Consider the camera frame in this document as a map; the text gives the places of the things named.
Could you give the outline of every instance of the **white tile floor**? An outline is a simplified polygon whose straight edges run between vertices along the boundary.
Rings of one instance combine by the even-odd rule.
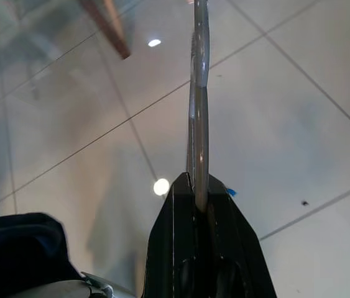
[[[49,5],[0,19],[0,215],[52,214],[79,270],[140,293],[153,182],[185,165],[193,7],[122,2],[120,60],[77,2]],[[211,174],[279,297],[350,297],[350,1],[211,0],[210,21]]]

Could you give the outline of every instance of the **navy cloth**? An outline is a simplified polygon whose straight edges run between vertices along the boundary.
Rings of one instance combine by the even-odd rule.
[[[81,276],[59,222],[41,213],[0,217],[0,297],[74,279]]]

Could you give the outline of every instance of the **glossy floor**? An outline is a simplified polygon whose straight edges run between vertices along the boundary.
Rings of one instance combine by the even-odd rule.
[[[193,6],[116,1],[121,60],[77,1],[33,2],[0,7],[0,215],[51,214],[79,270],[140,294],[154,181],[185,169]],[[210,24],[211,174],[279,297],[350,297],[350,1],[212,0]]]

